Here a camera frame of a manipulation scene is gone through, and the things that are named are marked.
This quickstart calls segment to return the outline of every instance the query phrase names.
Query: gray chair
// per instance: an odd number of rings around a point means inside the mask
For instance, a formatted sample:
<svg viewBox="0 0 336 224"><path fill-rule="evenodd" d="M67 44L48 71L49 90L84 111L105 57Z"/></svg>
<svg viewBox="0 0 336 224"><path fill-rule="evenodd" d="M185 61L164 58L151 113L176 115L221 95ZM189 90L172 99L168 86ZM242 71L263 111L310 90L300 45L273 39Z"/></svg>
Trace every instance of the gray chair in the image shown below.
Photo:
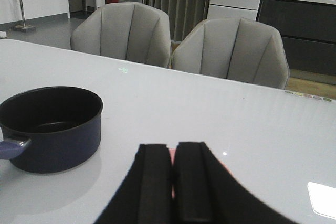
<svg viewBox="0 0 336 224"><path fill-rule="evenodd" d="M107 4L73 31L70 44L75 51L167 67L169 18L141 3Z"/></svg>
<svg viewBox="0 0 336 224"><path fill-rule="evenodd" d="M289 78L279 31L244 18L200 22L174 50L172 68L280 89Z"/></svg>

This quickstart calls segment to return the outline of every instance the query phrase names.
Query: navy blue pot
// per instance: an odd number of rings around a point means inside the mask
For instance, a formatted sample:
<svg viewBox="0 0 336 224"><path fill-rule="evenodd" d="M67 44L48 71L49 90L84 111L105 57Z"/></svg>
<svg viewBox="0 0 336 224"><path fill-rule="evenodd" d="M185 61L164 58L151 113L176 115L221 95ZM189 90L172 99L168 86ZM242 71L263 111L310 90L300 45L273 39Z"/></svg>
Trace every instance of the navy blue pot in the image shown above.
<svg viewBox="0 0 336 224"><path fill-rule="evenodd" d="M98 95L75 87L15 95L0 105L0 159L32 173L73 168L99 147L102 108Z"/></svg>

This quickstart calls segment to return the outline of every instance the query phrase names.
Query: white table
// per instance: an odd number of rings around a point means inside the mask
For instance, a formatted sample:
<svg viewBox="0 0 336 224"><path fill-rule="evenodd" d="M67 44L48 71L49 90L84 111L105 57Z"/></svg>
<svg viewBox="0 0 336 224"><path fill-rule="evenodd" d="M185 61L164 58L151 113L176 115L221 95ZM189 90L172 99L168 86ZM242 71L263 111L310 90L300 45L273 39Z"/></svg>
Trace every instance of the white table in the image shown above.
<svg viewBox="0 0 336 224"><path fill-rule="evenodd" d="M313 211L307 187L336 188L335 100L1 40L0 102L44 86L101 96L101 145L82 165L56 174L0 161L1 224L93 223L140 143L173 148L180 141L206 142L243 186L288 218L336 223Z"/></svg>

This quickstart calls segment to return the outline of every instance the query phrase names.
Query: pot handle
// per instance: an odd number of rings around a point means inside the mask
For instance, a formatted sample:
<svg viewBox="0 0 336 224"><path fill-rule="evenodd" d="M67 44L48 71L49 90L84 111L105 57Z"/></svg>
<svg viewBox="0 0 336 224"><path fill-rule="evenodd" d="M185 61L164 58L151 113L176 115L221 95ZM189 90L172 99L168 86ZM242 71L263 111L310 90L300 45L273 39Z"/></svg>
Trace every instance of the pot handle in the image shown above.
<svg viewBox="0 0 336 224"><path fill-rule="evenodd" d="M6 138L0 142L0 159L19 156L31 143L31 139L27 137L15 136L14 138Z"/></svg>

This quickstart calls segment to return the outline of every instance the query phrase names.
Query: sign base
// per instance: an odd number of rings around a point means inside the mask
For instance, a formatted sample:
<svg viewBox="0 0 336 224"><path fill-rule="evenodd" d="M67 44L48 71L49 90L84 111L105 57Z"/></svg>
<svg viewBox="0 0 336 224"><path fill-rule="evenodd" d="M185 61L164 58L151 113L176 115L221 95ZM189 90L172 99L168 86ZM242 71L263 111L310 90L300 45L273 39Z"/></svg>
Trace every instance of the sign base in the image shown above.
<svg viewBox="0 0 336 224"><path fill-rule="evenodd" d="M26 25L26 26L18 25L18 26L12 27L12 30L13 31L23 31L24 33L26 33L28 31L36 31L36 27L31 26L31 25Z"/></svg>

